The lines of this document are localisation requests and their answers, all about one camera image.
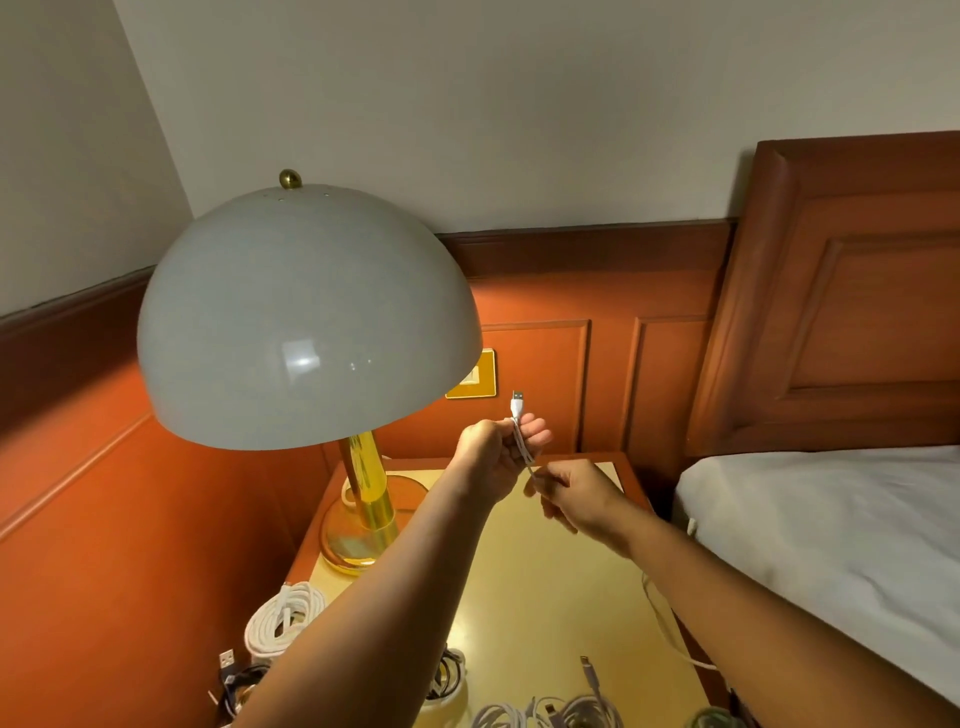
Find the wooden nightstand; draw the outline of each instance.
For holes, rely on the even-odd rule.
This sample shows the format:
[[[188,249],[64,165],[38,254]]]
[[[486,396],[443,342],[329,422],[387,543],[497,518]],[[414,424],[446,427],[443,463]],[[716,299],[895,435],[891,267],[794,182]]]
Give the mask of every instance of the wooden nightstand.
[[[583,457],[597,463],[628,497],[652,510],[622,452],[544,456],[538,462]],[[413,477],[429,488],[448,462],[436,458],[385,464],[389,473]],[[345,478],[341,464],[318,514],[340,496]],[[467,656],[468,689],[458,705],[442,715],[421,716],[417,725],[466,726],[473,712],[487,703],[523,707],[533,695],[569,699],[589,692],[579,661],[580,655],[588,655],[601,689],[626,725],[683,726],[707,706],[707,696],[694,668],[664,643],[643,596],[640,573],[605,547],[545,520],[540,508],[523,497],[525,479],[526,473],[493,509],[450,630],[450,646]],[[309,579],[332,599],[353,579],[324,563],[319,529],[317,516],[288,581]],[[651,595],[674,644],[683,648],[669,606],[655,590]]]

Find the brass lamp finial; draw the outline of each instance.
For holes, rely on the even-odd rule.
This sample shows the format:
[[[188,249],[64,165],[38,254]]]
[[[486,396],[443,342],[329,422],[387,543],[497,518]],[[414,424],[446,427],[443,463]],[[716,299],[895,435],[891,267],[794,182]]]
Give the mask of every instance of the brass lamp finial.
[[[283,189],[297,189],[303,187],[303,180],[300,179],[300,175],[296,171],[285,169],[280,172],[280,186]]]

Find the white bed sheet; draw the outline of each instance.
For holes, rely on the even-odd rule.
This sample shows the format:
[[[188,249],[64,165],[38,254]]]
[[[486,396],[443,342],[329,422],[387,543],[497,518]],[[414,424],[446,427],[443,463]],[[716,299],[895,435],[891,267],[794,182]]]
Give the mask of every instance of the white bed sheet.
[[[960,705],[960,448],[701,460],[697,540]]]

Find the lamp base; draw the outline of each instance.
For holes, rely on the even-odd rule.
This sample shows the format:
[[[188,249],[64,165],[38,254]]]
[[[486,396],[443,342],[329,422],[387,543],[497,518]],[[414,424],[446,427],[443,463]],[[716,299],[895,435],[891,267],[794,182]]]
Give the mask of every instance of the lamp base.
[[[369,529],[361,523],[352,504],[352,490],[342,491],[327,507],[320,526],[320,553],[333,569],[356,575],[373,566],[413,518],[426,497],[426,488],[413,478],[387,475],[387,493],[394,506],[394,519],[383,528]]]

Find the yellow tabletop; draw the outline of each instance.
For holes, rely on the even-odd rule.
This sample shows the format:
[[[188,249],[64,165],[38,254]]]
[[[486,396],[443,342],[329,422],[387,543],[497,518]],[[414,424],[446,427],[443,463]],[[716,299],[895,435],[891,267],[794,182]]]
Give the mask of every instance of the yellow tabletop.
[[[612,463],[599,467],[619,485]],[[402,471],[430,488],[440,470]],[[569,700],[589,692],[587,655],[601,692],[627,728],[681,728],[708,705],[693,667],[666,645],[640,586],[640,572],[604,546],[547,521],[523,496],[526,473],[490,516],[449,646],[467,657],[467,689],[443,709],[421,714],[419,728],[469,726],[488,703],[523,709],[534,695]],[[323,558],[310,583],[328,600],[354,579]],[[651,588],[672,642],[683,639],[666,602]]]

